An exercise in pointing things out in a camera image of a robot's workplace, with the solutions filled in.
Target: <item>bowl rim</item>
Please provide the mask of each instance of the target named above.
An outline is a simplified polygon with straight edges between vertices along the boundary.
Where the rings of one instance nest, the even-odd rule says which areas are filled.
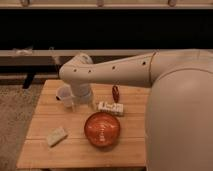
[[[103,145],[103,144],[100,145],[100,144],[94,144],[94,143],[92,143],[91,140],[90,140],[90,138],[89,138],[89,136],[88,136],[88,132],[86,131],[86,130],[87,130],[86,128],[87,128],[88,122],[91,120],[91,118],[93,118],[94,116],[97,116],[97,115],[101,115],[101,114],[105,114],[105,115],[108,115],[109,117],[113,118],[113,119],[115,120],[117,126],[118,126],[118,131],[117,131],[117,133],[116,133],[117,135],[116,135],[115,140],[112,141],[111,143],[107,144],[107,145]],[[87,120],[86,120],[86,122],[85,122],[85,124],[84,124],[84,134],[85,134],[86,138],[89,140],[89,142],[90,142],[92,145],[94,145],[94,146],[96,146],[96,147],[108,147],[108,146],[111,146],[112,144],[114,144],[114,143],[117,141],[118,137],[120,136],[120,129],[121,129],[120,122],[119,122],[119,120],[118,120],[114,115],[112,115],[112,114],[110,114],[110,113],[108,113],[108,112],[101,112],[101,111],[100,111],[100,112],[93,113],[92,115],[90,115],[90,116],[87,118]]]

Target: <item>gray carpet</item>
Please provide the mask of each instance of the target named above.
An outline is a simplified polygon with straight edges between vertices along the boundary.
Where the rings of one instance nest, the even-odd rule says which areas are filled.
[[[43,85],[0,85],[0,171],[15,171],[16,161]]]

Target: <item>white cabinet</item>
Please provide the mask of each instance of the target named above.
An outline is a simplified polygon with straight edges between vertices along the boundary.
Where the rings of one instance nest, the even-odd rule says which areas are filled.
[[[213,0],[178,0],[178,4],[189,4],[189,5],[198,5],[198,4],[213,4]]]
[[[40,5],[78,5],[96,4],[97,0],[31,0],[30,3]]]
[[[125,5],[125,4],[139,4],[139,5],[143,5],[143,4],[167,4],[168,0],[105,0],[104,4],[121,4],[121,5]]]
[[[29,7],[29,8],[170,8],[168,2],[176,7],[208,7],[213,8],[213,0],[0,0],[0,7]]]

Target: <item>wooden plank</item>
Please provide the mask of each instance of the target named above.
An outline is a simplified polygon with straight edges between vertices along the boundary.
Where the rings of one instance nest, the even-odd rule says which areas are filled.
[[[137,105],[145,105],[147,103],[147,97],[148,95],[120,95],[120,101],[119,103],[123,104],[137,104]],[[98,103],[100,101],[107,101],[109,103],[113,103],[113,97],[110,94],[94,94],[94,102]],[[56,100],[55,94],[42,94],[40,96],[40,100],[38,102],[39,105],[56,105],[59,101]]]
[[[114,148],[102,150],[85,139],[67,139],[54,148],[49,148],[43,140],[26,140],[17,167],[142,167],[145,165],[144,148],[143,138],[120,139]]]
[[[145,166],[144,113],[149,89],[119,86],[125,116],[119,117],[119,142],[111,149],[98,150],[84,135],[86,119],[96,111],[88,105],[73,111],[55,98],[63,84],[60,80],[45,82],[35,114],[17,163],[18,168],[88,168]],[[113,102],[112,85],[92,84],[94,101]],[[47,146],[45,137],[63,126],[69,136],[54,148]]]
[[[64,84],[63,81],[61,80],[47,80],[45,82],[43,91],[44,94],[48,90],[52,90],[51,93],[55,94],[54,91],[60,86]],[[91,87],[94,92],[96,91],[103,91],[103,92],[108,92],[111,93],[111,88],[112,85],[107,85],[107,84],[91,84]],[[141,93],[141,94],[148,94],[150,89],[149,88],[142,88],[142,87],[130,87],[130,86],[118,86],[119,90],[124,93],[124,94],[131,94],[131,93]]]
[[[87,118],[88,117],[85,116],[33,118],[27,134],[27,140],[45,140],[48,134],[60,126],[63,126],[69,134],[68,139],[86,138],[84,135],[84,124]],[[120,138],[138,138],[145,136],[143,117],[120,117],[118,119],[121,125]]]
[[[141,104],[124,104],[124,116],[135,117],[135,116],[144,116],[146,110],[146,106]],[[56,115],[79,115],[79,114],[92,114],[96,111],[88,107],[87,105],[77,106],[75,111],[71,108],[66,108],[61,102],[57,104],[45,104],[39,105],[36,108],[34,117],[42,117],[45,115],[52,115],[54,117]]]

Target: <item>black wall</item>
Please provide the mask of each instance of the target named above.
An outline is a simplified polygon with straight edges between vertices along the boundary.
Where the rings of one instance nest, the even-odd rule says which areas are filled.
[[[213,10],[0,10],[0,49],[213,48]]]

